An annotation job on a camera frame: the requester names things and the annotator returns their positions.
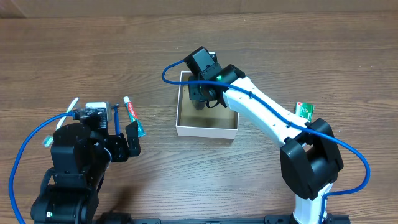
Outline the green Dettol soap pack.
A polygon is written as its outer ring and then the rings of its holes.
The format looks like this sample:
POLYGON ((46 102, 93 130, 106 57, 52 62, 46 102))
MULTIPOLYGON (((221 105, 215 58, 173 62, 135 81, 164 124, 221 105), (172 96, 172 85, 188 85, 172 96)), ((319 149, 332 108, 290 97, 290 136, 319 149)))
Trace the green Dettol soap pack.
POLYGON ((312 120, 315 105, 310 103, 296 102, 294 113, 308 121, 312 120))

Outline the clear foam pump bottle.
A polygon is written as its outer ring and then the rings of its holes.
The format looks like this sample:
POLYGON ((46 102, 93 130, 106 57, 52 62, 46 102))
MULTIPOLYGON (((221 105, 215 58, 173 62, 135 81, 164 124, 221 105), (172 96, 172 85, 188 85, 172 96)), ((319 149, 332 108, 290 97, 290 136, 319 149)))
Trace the clear foam pump bottle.
POLYGON ((192 100, 192 103, 196 110, 202 110, 206 106, 206 101, 192 100))

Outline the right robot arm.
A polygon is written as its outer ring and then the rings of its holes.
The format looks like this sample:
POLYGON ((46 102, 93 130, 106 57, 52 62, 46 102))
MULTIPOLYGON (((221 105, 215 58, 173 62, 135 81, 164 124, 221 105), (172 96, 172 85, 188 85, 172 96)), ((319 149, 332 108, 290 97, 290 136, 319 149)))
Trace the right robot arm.
POLYGON ((189 67, 190 98, 215 101, 249 118, 280 149, 281 173, 295 194, 292 223, 329 223, 326 195, 343 160, 330 125, 291 113, 257 88, 233 65, 189 67))

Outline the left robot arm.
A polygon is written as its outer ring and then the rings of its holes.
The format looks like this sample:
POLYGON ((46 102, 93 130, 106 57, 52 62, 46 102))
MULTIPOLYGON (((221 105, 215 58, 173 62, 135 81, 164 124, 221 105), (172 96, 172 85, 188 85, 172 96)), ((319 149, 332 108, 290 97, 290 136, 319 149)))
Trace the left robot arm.
POLYGON ((118 135, 98 124, 72 123, 56 130, 53 138, 53 167, 44 175, 31 218, 34 223, 92 223, 110 163, 141 153, 138 123, 118 135))

